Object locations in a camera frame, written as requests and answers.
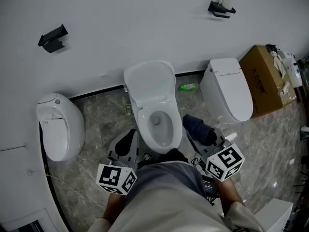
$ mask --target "white wall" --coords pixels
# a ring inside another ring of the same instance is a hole
[[[43,169],[35,103],[46,93],[115,86],[123,68],[148,60],[168,60],[180,73],[212,58],[240,59],[254,44],[308,52],[309,0],[237,0],[236,14],[224,20],[209,15],[210,1],[0,0],[0,148],[29,144],[0,152],[0,222],[46,208],[64,230],[46,180],[26,173]],[[67,51],[37,46],[62,23]]]

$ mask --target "black wall bracket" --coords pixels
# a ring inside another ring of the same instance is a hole
[[[215,17],[221,17],[221,18],[230,18],[228,15],[223,15],[223,14],[217,14],[217,13],[236,13],[236,10],[232,8],[231,10],[226,9],[222,5],[220,5],[218,2],[213,2],[211,1],[208,11],[211,12]]]
[[[68,31],[64,28],[64,25],[62,24],[61,27],[49,32],[46,35],[42,35],[38,45],[43,46],[43,48],[47,52],[53,53],[64,47],[62,41],[59,41],[59,38],[67,34]]]

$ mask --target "gray marble tile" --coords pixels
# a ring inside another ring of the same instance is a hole
[[[238,145],[245,162],[238,174],[232,177],[246,206],[254,213],[272,198],[295,202],[296,185],[301,180],[299,171],[304,170],[301,157],[308,154],[307,142],[300,142],[299,127],[306,123],[302,104],[296,101],[283,109],[263,117],[253,118],[238,124],[222,124],[211,118],[200,90],[178,91],[181,84],[199,83],[202,75],[176,78],[175,96],[178,110],[199,117],[205,124],[220,128],[225,136],[236,133]],[[65,183],[53,179],[61,208],[74,231],[87,231],[96,217],[100,217],[108,199],[108,193],[95,184],[98,163],[108,153],[110,142],[120,133],[136,128],[134,116],[125,112],[130,103],[123,89],[115,90],[74,102],[85,119],[86,139],[83,150],[75,159],[66,162],[48,161],[52,175],[68,182],[80,193]],[[179,150],[192,160],[194,150],[183,128]],[[215,202],[221,213],[220,201]]]

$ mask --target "toilet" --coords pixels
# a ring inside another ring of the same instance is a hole
[[[178,148],[182,121],[175,98],[175,71],[166,61],[150,61],[125,69],[132,110],[145,143],[157,153]]]
[[[68,98],[53,93],[40,99],[36,112],[47,156],[53,161],[77,156],[85,139],[81,111]]]
[[[237,59],[212,59],[200,90],[210,115],[219,122],[233,124],[250,119],[252,97]]]

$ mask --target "black shoe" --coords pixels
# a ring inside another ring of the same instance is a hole
[[[154,159],[152,154],[150,154],[149,152],[144,152],[143,158],[144,158],[144,160],[153,160]]]

